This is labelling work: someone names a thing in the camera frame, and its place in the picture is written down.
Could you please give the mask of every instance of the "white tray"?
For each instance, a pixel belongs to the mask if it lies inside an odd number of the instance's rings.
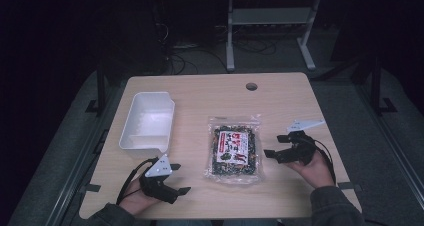
[[[135,158],[168,154],[175,103],[168,92],[134,96],[119,147]]]

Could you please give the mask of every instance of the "equipment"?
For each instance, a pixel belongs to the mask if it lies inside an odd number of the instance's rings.
[[[128,185],[134,178],[137,171],[144,164],[149,162],[152,163],[152,166],[148,167],[139,178],[139,190],[142,190],[145,195],[173,204],[177,200],[178,196],[186,195],[187,192],[191,189],[191,187],[186,187],[175,190],[163,183],[163,181],[165,181],[165,179],[167,179],[169,175],[172,174],[173,170],[178,170],[181,167],[180,164],[170,164],[168,156],[165,154],[160,159],[156,157],[142,162],[131,172],[130,176],[122,186],[121,192],[119,193],[118,199],[116,200],[116,204],[119,204],[125,197],[129,196],[130,194],[139,191],[136,190],[134,192],[128,193],[127,195],[124,195]]]
[[[292,147],[278,152],[265,149],[264,152],[267,158],[275,158],[279,164],[300,161],[304,165],[308,165],[311,162],[315,151],[318,150],[318,152],[321,153],[321,155],[324,157],[331,177],[333,178],[334,183],[336,183],[336,175],[334,173],[331,155],[328,150],[327,155],[324,150],[315,145],[315,142],[320,143],[319,141],[309,137],[302,130],[292,131],[288,135],[278,135],[277,139],[279,143],[292,143]]]

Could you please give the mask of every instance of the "table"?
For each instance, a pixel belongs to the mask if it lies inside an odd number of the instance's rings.
[[[254,83],[250,91],[246,84]],[[169,158],[182,167],[165,183],[173,188],[192,187],[174,204],[159,203],[140,218],[146,219],[224,219],[309,217],[309,195],[313,188],[297,173],[261,150],[265,179],[256,185],[234,186],[212,182],[204,177],[209,156],[208,116],[249,116],[260,114],[262,149],[282,150],[276,136],[287,134],[294,120],[319,120],[323,114],[307,77],[303,73],[225,74],[196,76],[133,77],[123,93],[103,151],[92,176],[98,192],[86,192],[80,216],[88,218],[108,203],[115,203],[122,184],[141,161],[118,146],[120,135],[138,92],[169,92],[175,102],[174,125]],[[337,182],[349,182],[337,148],[326,124],[305,131],[331,152]],[[343,190],[361,210],[353,189]]]

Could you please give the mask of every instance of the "wire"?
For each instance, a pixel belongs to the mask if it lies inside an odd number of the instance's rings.
[[[124,193],[128,188],[128,185],[131,183],[132,179],[134,178],[135,174],[137,173],[137,171],[146,163],[154,163],[158,160],[158,158],[153,158],[153,159],[148,159],[143,161],[141,164],[139,164],[137,166],[137,168],[133,169],[133,171],[131,171],[130,175],[128,176],[127,180],[125,180],[124,185],[122,185],[121,191],[119,192],[118,198],[116,199],[116,204],[118,205],[122,199],[124,199]]]
[[[223,30],[223,32],[217,32],[218,33],[218,35],[219,36],[225,36],[225,35],[227,35],[227,32],[228,32],[228,28],[227,28],[227,26],[226,25],[216,25],[215,26],[215,29],[221,29],[221,28],[223,28],[224,30]]]
[[[159,40],[159,42],[163,43],[163,42],[166,41],[166,39],[169,36],[169,28],[168,28],[168,26],[166,26],[166,24],[163,24],[163,23],[156,23],[156,26],[162,26],[166,30],[166,33],[165,33],[165,36],[163,36],[163,39],[162,40]]]
[[[255,48],[254,46],[252,46],[251,44],[249,44],[249,42],[258,42],[263,44],[262,48]],[[249,52],[249,53],[257,53],[257,54],[261,54],[261,55],[272,55],[275,54],[275,52],[277,52],[277,46],[276,46],[276,42],[271,42],[269,45],[262,40],[248,40],[247,43],[241,43],[240,41],[234,41],[234,46],[236,46],[238,49]],[[270,53],[264,53],[264,51],[271,49],[272,51]]]
[[[125,195],[124,197],[122,197],[122,199],[124,199],[124,198],[126,198],[126,197],[128,197],[128,196],[130,196],[130,195],[133,195],[133,194],[137,193],[137,192],[138,192],[138,191],[140,191],[140,190],[141,190],[141,188],[139,188],[139,189],[137,189],[137,190],[135,190],[135,191],[132,191],[131,193],[129,193],[129,194]]]
[[[325,145],[324,145],[323,143],[321,143],[320,141],[315,140],[315,139],[314,139],[314,141],[315,141],[315,142],[317,142],[317,143],[319,143],[319,144],[321,144],[321,146],[325,148],[325,150],[327,151],[328,157],[329,157],[329,158],[330,158],[330,160],[331,160],[331,163],[333,163],[333,158],[331,158],[331,154],[330,154],[330,151],[328,150],[328,148],[327,148],[327,147],[325,147]]]
[[[182,62],[184,65],[183,65],[183,68],[180,70],[180,71],[178,71],[177,73],[175,73],[174,75],[178,75],[178,74],[180,74],[183,70],[184,70],[184,68],[185,68],[185,65],[186,64],[190,64],[190,65],[192,65],[193,67],[194,67],[194,69],[196,70],[196,74],[199,74],[199,69],[197,68],[197,66],[194,64],[194,63],[192,63],[192,62],[189,62],[189,61],[187,61],[187,60],[185,60],[184,58],[182,58],[181,56],[179,56],[179,55],[176,55],[176,54],[174,54],[174,55],[172,55],[172,56],[174,56],[174,57],[177,57],[177,58],[179,58],[180,60],[179,61],[177,61],[177,60],[172,60],[172,61],[176,61],[176,62]],[[173,70],[174,70],[174,67],[173,67],[173,62],[171,62],[171,67],[172,67],[172,69],[171,69],[171,75],[172,75],[172,73],[173,73]]]
[[[217,58],[219,60],[219,62],[221,63],[221,65],[224,66],[225,70],[227,71],[227,66],[225,65],[225,63],[221,60],[221,58],[218,55],[216,55],[216,54],[214,54],[212,52],[209,52],[207,50],[204,50],[204,49],[185,50],[185,51],[182,51],[182,52],[179,52],[179,53],[175,53],[175,55],[182,54],[182,53],[188,53],[188,52],[204,52],[204,53],[208,53],[208,54],[214,56],[215,58]]]

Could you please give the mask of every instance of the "seaweed snack package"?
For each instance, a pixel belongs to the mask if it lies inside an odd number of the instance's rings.
[[[206,177],[227,184],[260,182],[258,116],[209,117],[208,124]]]

